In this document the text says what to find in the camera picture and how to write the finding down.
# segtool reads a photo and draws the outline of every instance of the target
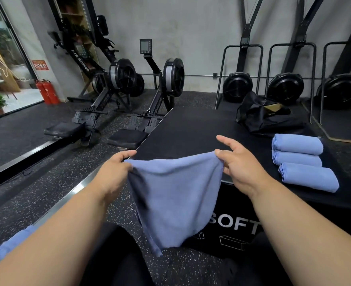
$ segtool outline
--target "red fire extinguisher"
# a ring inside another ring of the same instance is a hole
[[[39,89],[40,94],[43,97],[44,103],[45,104],[52,104],[51,99],[49,98],[47,94],[47,90],[44,88],[43,82],[40,80],[35,81],[36,87]]]
[[[47,95],[49,96],[49,99],[51,100],[52,104],[59,104],[60,100],[58,99],[58,96],[56,95],[56,91],[52,83],[48,80],[43,81],[43,86],[47,91]]]

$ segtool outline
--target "black gym bag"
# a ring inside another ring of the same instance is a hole
[[[275,133],[301,134],[305,124],[291,110],[265,96],[249,92],[236,113],[251,134],[273,137]]]

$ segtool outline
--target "folded blue towel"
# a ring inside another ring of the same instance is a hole
[[[339,183],[335,173],[330,168],[299,165],[297,163],[282,163],[279,172],[283,183],[307,186],[326,192],[336,192]]]
[[[272,139],[272,149],[319,156],[324,146],[321,140],[314,136],[277,133]]]
[[[322,161],[319,156],[311,154],[288,153],[286,151],[272,151],[272,160],[275,165],[281,165],[284,162],[298,163],[301,165],[312,165],[322,167]]]
[[[2,245],[0,245],[0,261],[24,240],[26,240],[33,232],[35,232],[36,229],[37,227],[35,226],[28,226],[26,229],[16,233],[6,242],[3,242]]]
[[[127,160],[128,186],[153,253],[179,247],[209,222],[223,162],[214,152],[173,160]]]

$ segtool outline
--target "rubber gym floor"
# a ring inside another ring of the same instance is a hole
[[[132,99],[134,110],[144,111],[154,94],[154,90],[146,90],[142,96]],[[175,99],[175,106],[212,109],[215,98],[214,93],[185,91]],[[51,137],[43,134],[44,128],[70,120],[74,110],[86,106],[70,102],[56,107],[37,104],[0,118],[0,166],[50,140]],[[106,110],[113,107],[115,105],[109,104]],[[0,244],[35,223],[97,166],[116,153],[117,148],[107,145],[106,140],[128,123],[129,117],[123,114],[101,115],[98,128],[102,134],[93,147],[69,145],[0,186]],[[317,135],[323,135],[315,125],[312,128]],[[351,144],[325,138],[323,142],[351,177]],[[216,257],[186,248],[165,250],[160,258],[150,253],[127,187],[109,208],[107,218],[123,226],[135,238],[156,285],[218,285],[221,260]]]

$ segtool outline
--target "forearm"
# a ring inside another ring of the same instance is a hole
[[[252,202],[295,286],[351,285],[350,235],[276,181]]]
[[[0,285],[78,284],[106,207],[92,184],[76,194],[0,262]]]

